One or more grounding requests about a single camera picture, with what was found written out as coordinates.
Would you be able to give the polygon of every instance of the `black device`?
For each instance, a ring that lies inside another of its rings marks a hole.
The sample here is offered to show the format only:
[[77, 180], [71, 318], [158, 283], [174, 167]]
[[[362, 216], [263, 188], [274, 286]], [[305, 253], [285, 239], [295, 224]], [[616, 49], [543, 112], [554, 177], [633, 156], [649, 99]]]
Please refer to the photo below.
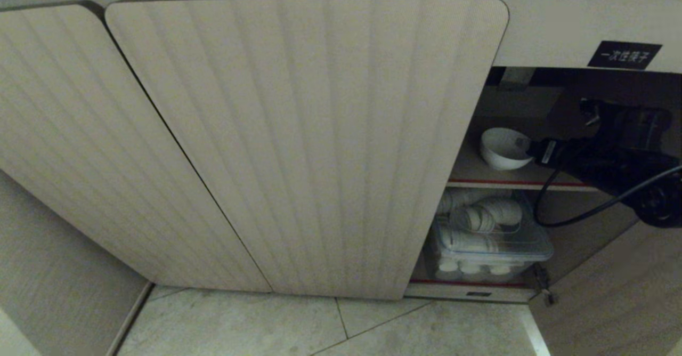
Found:
[[682, 228], [680, 159], [661, 150], [661, 136], [672, 115], [661, 108], [629, 107], [597, 99], [582, 99], [580, 111], [587, 125], [599, 123], [592, 137], [531, 142], [528, 154], [539, 166], [555, 169], [535, 204], [560, 171], [616, 196], [590, 213], [561, 223], [577, 222], [621, 201], [645, 223], [660, 228]]

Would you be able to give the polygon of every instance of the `black label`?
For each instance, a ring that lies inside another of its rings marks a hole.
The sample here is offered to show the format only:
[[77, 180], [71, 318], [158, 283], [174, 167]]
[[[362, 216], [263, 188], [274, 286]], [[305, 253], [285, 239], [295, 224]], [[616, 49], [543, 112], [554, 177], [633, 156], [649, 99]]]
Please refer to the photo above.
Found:
[[588, 67], [646, 69], [661, 47], [660, 44], [602, 41]]

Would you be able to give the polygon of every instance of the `floor tile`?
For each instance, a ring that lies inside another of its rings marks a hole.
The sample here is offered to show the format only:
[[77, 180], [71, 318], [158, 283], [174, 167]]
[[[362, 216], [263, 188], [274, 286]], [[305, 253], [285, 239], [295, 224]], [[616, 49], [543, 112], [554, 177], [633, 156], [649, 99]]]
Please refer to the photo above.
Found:
[[152, 302], [153, 300], [156, 300], [157, 298], [162, 298], [162, 297], [166, 297], [168, 295], [172, 295], [173, 293], [178, 293], [184, 289], [187, 289], [187, 288], [186, 287], [161, 286], [159, 284], [156, 284], [154, 286], [154, 288], [151, 289], [151, 293], [149, 294], [149, 298], [147, 298], [147, 302]]
[[333, 298], [188, 289], [147, 303], [119, 356], [305, 355], [344, 339]]
[[421, 298], [403, 298], [397, 302], [359, 300], [358, 298], [339, 298], [338, 300], [341, 318], [349, 337], [423, 307], [429, 302], [431, 301], [421, 300]]
[[433, 302], [316, 356], [535, 354], [521, 315], [526, 305]]

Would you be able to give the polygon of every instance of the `beige cabinet door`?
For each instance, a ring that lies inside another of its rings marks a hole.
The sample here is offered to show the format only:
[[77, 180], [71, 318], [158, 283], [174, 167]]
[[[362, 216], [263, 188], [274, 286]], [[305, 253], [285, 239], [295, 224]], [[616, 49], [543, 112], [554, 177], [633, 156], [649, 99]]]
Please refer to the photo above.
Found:
[[636, 223], [551, 290], [530, 304], [553, 356], [679, 354], [682, 230]]
[[151, 281], [270, 290], [100, 19], [0, 13], [0, 56], [3, 171]]
[[124, 2], [105, 17], [275, 291], [402, 297], [504, 3]]

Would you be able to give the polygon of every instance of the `clear plastic container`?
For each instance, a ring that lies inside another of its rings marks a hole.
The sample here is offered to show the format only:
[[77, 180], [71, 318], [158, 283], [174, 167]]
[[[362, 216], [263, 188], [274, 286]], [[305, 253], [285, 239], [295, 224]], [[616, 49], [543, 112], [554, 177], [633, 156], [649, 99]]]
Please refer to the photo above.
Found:
[[544, 228], [533, 220], [526, 195], [514, 191], [511, 198], [521, 204], [523, 217], [507, 234], [467, 232], [451, 225], [446, 215], [434, 218], [425, 254], [436, 278], [503, 284], [534, 262], [552, 257], [554, 248]]

